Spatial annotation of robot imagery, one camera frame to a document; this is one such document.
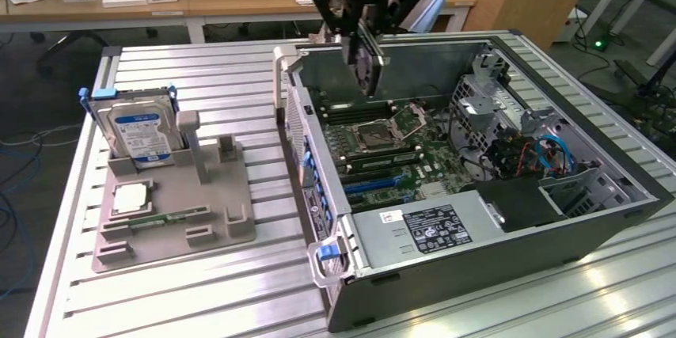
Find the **metal socket cover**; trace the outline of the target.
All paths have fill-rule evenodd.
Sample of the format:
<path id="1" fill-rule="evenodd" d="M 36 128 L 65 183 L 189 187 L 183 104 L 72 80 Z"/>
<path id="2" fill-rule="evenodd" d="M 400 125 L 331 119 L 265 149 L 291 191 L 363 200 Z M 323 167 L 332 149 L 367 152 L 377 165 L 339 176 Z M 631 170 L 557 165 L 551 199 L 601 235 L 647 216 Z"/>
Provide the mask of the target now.
<path id="1" fill-rule="evenodd" d="M 391 125 L 404 138 L 416 133 L 425 124 L 425 111 L 415 103 L 407 104 L 391 118 Z"/>

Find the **metal disk bay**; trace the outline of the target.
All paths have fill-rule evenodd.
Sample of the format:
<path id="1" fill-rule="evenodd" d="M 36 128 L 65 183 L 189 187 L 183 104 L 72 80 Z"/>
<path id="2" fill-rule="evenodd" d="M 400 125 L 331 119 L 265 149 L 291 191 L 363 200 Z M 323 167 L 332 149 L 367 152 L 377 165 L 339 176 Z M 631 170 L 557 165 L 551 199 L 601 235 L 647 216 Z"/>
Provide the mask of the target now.
<path id="1" fill-rule="evenodd" d="M 455 147 L 484 151 L 496 139 L 521 133 L 525 106 L 508 91 L 511 65 L 500 51 L 485 50 L 472 61 L 451 95 L 449 140 Z"/>

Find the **CPU socket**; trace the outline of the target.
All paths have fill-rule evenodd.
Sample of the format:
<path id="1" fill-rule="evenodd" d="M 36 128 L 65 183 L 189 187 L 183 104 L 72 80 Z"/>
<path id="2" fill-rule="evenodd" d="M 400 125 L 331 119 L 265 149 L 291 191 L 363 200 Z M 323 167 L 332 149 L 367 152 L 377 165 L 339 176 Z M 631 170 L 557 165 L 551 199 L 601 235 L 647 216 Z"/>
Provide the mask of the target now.
<path id="1" fill-rule="evenodd" d="M 353 127 L 353 135 L 361 150 L 392 148 L 399 144 L 387 120 L 359 124 Z"/>

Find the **green motherboard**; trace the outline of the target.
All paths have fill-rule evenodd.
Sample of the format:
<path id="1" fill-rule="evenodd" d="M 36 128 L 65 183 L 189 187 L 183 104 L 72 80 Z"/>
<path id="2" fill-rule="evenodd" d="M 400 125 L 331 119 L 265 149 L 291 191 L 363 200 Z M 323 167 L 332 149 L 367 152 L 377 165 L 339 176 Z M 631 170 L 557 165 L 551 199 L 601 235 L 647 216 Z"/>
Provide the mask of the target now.
<path id="1" fill-rule="evenodd" d="M 417 101 L 411 102 L 393 102 L 391 106 L 391 112 L 393 115 L 401 110 L 401 108 L 415 103 L 424 109 L 424 104 Z M 464 167 L 460 153 L 452 147 L 448 140 L 448 134 L 441 131 L 441 126 L 435 120 L 433 116 L 427 114 L 427 124 L 419 129 L 419 131 L 405 138 L 399 134 L 393 126 L 391 125 L 391 118 L 387 119 L 389 122 L 391 131 L 399 140 L 399 144 L 392 148 L 413 147 L 416 151 L 424 154 L 424 158 L 416 164 L 415 172 L 411 176 L 405 176 L 396 188 L 381 188 L 372 189 L 368 187 L 365 192 L 356 194 L 347 194 L 348 204 L 352 212 L 359 213 L 371 211 L 383 207 L 392 207 L 403 203 L 412 203 L 413 201 L 424 200 L 425 198 L 420 194 L 419 187 L 421 184 L 440 181 L 445 184 L 449 189 L 449 194 L 453 194 L 461 190 L 461 188 L 472 182 L 471 174 Z M 320 122 L 323 124 L 323 136 L 328 144 L 328 150 L 336 165 L 337 176 L 345 173 L 345 161 L 339 159 L 340 154 L 345 154 L 349 151 L 369 152 L 376 150 L 361 150 L 353 135 L 353 127 L 359 124 L 344 124 L 344 125 L 328 125 L 324 122 L 325 117 L 323 112 L 320 113 Z M 373 180 L 360 182 L 341 182 L 344 187 L 347 184 L 369 184 Z"/>

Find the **long blue expansion slot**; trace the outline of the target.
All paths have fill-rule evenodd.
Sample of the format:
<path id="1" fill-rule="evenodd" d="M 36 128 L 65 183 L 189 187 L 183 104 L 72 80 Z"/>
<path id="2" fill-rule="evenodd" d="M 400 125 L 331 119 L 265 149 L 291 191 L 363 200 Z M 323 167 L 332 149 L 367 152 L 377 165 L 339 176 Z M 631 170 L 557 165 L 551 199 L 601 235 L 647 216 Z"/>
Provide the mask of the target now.
<path id="1" fill-rule="evenodd" d="M 388 177 L 384 179 L 373 180 L 368 186 L 372 189 L 381 189 L 381 188 L 396 188 L 401 182 L 401 180 L 405 178 L 404 174 L 400 174 L 393 177 Z"/>

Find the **silver chipset heatsink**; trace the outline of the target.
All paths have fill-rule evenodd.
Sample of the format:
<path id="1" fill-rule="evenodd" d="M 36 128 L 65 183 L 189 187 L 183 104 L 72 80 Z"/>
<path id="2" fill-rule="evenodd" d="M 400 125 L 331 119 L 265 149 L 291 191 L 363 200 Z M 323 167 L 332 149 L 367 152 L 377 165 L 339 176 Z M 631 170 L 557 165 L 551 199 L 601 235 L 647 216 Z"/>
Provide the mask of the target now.
<path id="1" fill-rule="evenodd" d="M 440 181 L 429 182 L 427 184 L 421 184 L 419 187 L 420 194 L 425 199 L 437 198 L 441 196 L 449 195 L 449 189 L 445 184 Z"/>

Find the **blue disk carrier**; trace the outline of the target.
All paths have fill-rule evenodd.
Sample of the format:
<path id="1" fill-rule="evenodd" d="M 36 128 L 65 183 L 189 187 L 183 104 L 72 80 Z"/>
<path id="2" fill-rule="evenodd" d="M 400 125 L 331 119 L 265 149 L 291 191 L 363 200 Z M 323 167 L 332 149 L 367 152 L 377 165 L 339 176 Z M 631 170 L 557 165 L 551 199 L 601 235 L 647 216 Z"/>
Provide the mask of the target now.
<path id="1" fill-rule="evenodd" d="M 89 115 L 92 116 L 92 118 L 95 120 L 93 112 L 89 109 L 91 99 L 93 99 L 93 98 L 109 99 L 109 98 L 117 98 L 117 97 L 128 99 L 132 97 L 149 97 L 149 96 L 161 95 L 161 94 L 168 94 L 171 96 L 171 98 L 175 102 L 176 114 L 177 114 L 177 112 L 179 112 L 179 106 L 177 106 L 177 102 L 176 102 L 177 92 L 176 92 L 175 86 L 172 86 L 172 85 L 165 86 L 165 87 L 160 87 L 160 88 L 153 88 L 153 89 L 132 89 L 132 90 L 119 90 L 116 88 L 88 90 L 88 89 L 83 88 L 79 91 L 79 101 L 80 101 L 80 104 L 83 105 L 85 111 L 89 113 Z"/>

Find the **silver hard disk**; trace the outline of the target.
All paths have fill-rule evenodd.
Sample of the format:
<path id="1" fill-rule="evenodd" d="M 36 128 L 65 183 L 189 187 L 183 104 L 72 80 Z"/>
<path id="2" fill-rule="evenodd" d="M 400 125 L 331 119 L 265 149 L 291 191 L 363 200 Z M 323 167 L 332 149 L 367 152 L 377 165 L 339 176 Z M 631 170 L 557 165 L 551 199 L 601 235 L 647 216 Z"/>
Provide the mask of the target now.
<path id="1" fill-rule="evenodd" d="M 149 97 L 91 99 L 89 109 L 115 158 L 136 168 L 167 165 L 184 146 L 176 127 L 176 107 L 168 94 Z"/>

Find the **grey parts rack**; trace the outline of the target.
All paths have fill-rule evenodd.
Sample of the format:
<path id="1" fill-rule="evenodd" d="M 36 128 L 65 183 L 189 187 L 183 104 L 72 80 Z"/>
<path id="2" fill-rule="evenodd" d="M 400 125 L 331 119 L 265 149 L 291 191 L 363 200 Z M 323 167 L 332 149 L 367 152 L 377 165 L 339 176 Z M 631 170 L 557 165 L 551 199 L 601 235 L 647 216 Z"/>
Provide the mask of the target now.
<path id="1" fill-rule="evenodd" d="M 201 145 L 196 111 L 179 112 L 176 124 L 187 148 L 171 154 L 171 165 L 132 169 L 123 159 L 108 162 L 95 231 L 92 269 L 97 273 L 248 243 L 257 236 L 241 144 L 221 135 L 215 144 Z M 116 214 L 115 189 L 125 184 L 147 186 L 147 204 L 140 211 Z M 131 219 L 199 208 L 205 211 L 185 222 L 129 227 Z"/>

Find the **grey power supply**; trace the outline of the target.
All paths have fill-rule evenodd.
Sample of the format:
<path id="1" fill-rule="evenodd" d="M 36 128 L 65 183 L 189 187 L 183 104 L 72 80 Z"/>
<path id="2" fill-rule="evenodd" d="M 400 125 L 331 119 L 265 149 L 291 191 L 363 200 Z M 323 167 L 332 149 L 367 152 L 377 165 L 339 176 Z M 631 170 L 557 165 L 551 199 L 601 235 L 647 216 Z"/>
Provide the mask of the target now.
<path id="1" fill-rule="evenodd" d="M 505 236 L 475 190 L 357 213 L 353 223 L 371 268 L 457 253 Z"/>

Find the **green RAM stick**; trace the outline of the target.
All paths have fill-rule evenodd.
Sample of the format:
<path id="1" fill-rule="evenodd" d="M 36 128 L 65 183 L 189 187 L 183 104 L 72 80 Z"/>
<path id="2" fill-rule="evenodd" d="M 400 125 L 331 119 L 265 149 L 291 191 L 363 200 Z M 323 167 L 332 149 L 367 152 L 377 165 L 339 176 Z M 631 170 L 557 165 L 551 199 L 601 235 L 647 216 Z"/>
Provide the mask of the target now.
<path id="1" fill-rule="evenodd" d="M 163 226 L 177 222 L 185 222 L 191 216 L 197 215 L 205 211 L 205 208 L 191 209 L 187 211 L 179 211 L 164 215 L 152 215 L 140 218 L 131 219 L 128 224 L 132 229 L 139 229 L 148 226 Z"/>

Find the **silver CPU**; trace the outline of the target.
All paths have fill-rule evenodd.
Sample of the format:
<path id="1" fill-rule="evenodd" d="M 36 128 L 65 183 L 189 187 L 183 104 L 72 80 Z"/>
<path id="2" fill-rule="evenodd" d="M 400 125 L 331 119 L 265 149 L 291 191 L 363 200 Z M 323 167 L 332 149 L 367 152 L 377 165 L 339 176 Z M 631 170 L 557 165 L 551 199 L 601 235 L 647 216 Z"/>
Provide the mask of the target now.
<path id="1" fill-rule="evenodd" d="M 125 184 L 115 189 L 112 210 L 116 214 L 140 211 L 147 204 L 148 188 L 144 184 Z"/>

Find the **open black PC case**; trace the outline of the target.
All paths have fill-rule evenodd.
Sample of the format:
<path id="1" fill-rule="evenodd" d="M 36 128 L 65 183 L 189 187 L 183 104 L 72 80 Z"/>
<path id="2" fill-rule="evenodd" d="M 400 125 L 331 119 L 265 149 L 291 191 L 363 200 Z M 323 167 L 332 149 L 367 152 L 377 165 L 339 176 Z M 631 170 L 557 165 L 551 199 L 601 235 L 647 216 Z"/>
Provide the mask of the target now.
<path id="1" fill-rule="evenodd" d="M 491 313 L 500 317 L 548 295 L 596 291 L 603 279 L 629 275 L 600 249 L 672 204 L 676 189 L 667 183 L 676 182 L 676 163 L 516 33 L 397 36 L 380 47 L 389 64 L 373 97 L 361 94 L 337 44 L 288 43 L 272 53 L 277 130 L 328 331 L 363 332 L 452 302 L 469 310 L 481 298 L 524 290 L 524 299 L 501 302 Z M 521 133 L 481 151 L 449 140 L 449 102 L 488 49 L 511 65 L 507 88 L 525 111 Z M 472 177 L 456 193 L 489 180 L 535 178 L 565 219 L 504 231 L 503 238 L 461 252 L 371 268 L 320 122 L 321 103 L 344 101 L 421 102 Z M 319 261 L 321 245 L 336 245 L 341 256 Z"/>

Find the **black plastic air duct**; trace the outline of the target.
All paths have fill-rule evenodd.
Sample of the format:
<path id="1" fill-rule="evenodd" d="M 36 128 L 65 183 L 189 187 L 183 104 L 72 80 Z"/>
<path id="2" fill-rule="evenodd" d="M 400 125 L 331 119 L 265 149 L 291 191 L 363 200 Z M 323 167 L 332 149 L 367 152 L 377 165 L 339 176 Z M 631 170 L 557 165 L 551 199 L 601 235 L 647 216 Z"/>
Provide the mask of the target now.
<path id="1" fill-rule="evenodd" d="M 501 229 L 507 233 L 565 219 L 547 200 L 535 178 L 489 180 L 476 184 L 475 190 L 503 217 Z"/>

